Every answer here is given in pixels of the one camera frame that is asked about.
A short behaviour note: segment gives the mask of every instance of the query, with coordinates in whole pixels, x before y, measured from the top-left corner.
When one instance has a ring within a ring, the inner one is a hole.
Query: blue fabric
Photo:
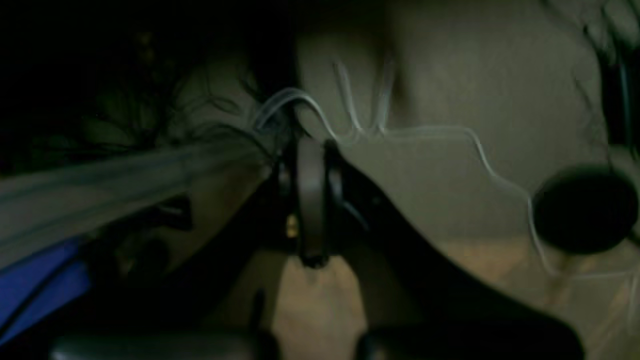
[[[46,249],[0,272],[0,326],[31,291],[58,265],[78,253],[76,239]],[[10,340],[55,309],[84,294],[91,287],[84,263],[72,263],[60,272],[23,312],[0,344]]]

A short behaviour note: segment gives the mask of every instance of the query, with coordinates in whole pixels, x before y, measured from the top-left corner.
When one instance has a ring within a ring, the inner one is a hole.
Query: blue cloth
[[[77,239],[57,244],[0,272],[0,326],[31,291],[58,265],[77,256]],[[16,319],[0,344],[31,327],[57,308],[87,292],[91,287],[84,263],[70,264],[52,279],[49,285]]]

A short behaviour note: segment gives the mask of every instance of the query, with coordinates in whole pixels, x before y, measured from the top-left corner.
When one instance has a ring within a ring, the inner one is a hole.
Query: black rubber
[[[634,185],[609,167],[561,172],[538,192],[533,206],[540,238],[572,254],[615,247],[638,218]]]

